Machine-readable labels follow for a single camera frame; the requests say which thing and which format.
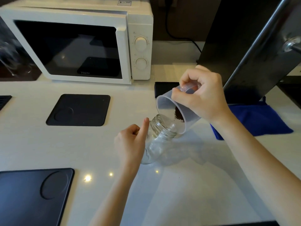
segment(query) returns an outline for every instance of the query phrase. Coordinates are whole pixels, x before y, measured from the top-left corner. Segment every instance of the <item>forearm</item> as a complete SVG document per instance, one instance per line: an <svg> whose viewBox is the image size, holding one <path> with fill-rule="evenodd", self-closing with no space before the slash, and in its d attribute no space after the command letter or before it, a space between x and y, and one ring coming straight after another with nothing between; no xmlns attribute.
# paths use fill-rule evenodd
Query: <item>forearm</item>
<svg viewBox="0 0 301 226"><path fill-rule="evenodd" d="M135 175L123 170L113 184L106 199L102 202L90 226L117 226L120 225L126 200Z"/></svg>
<svg viewBox="0 0 301 226"><path fill-rule="evenodd" d="M228 114L213 126L227 142L278 223L299 225L301 181L263 147L233 114Z"/></svg>

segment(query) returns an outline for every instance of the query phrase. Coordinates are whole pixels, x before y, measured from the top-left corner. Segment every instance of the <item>sticker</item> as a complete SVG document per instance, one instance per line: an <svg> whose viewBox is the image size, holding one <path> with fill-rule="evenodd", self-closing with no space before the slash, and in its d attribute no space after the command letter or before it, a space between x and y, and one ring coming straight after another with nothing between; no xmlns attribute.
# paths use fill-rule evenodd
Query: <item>sticker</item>
<svg viewBox="0 0 301 226"><path fill-rule="evenodd" d="M121 6L131 6L132 5L132 1L118 1L117 5L121 5Z"/></svg>

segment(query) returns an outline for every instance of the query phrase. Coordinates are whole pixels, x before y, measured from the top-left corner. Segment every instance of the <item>microwave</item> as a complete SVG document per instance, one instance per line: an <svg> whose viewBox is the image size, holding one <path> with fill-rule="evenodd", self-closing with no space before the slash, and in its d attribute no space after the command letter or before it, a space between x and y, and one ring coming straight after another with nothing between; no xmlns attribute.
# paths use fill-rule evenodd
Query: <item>microwave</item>
<svg viewBox="0 0 301 226"><path fill-rule="evenodd" d="M49 79L150 78L149 0L18 0L2 6L0 16Z"/></svg>

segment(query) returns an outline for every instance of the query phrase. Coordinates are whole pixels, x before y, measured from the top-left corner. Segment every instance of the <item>person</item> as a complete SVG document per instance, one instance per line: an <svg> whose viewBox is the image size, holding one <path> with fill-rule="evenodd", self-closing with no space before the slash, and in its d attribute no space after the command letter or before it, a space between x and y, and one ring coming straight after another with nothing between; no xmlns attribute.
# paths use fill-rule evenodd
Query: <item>person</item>
<svg viewBox="0 0 301 226"><path fill-rule="evenodd" d="M230 111L219 74L203 66L188 69L180 85L197 80L194 94L172 90L172 99L206 119L221 134L250 183L280 225L301 224L301 181L258 142ZM121 159L121 174L101 204L90 226L116 226L121 222L131 184L145 148L149 119L141 128L133 124L115 138Z"/></svg>

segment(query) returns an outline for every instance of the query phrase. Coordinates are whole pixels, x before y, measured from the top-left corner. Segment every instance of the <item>hand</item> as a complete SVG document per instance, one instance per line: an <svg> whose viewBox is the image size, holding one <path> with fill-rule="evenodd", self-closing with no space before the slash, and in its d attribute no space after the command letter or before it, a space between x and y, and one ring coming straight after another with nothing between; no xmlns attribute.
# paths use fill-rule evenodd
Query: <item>hand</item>
<svg viewBox="0 0 301 226"><path fill-rule="evenodd" d="M190 108L211 124L232 114L224 96L222 78L219 74L197 65L194 69L186 70L180 79L180 86L190 80L197 80L202 84L201 87L194 94L187 94L178 88L173 88L172 99L174 101Z"/></svg>
<svg viewBox="0 0 301 226"><path fill-rule="evenodd" d="M141 128L133 124L115 137L115 148L119 153L122 170L136 176L145 149L149 119L145 118Z"/></svg>

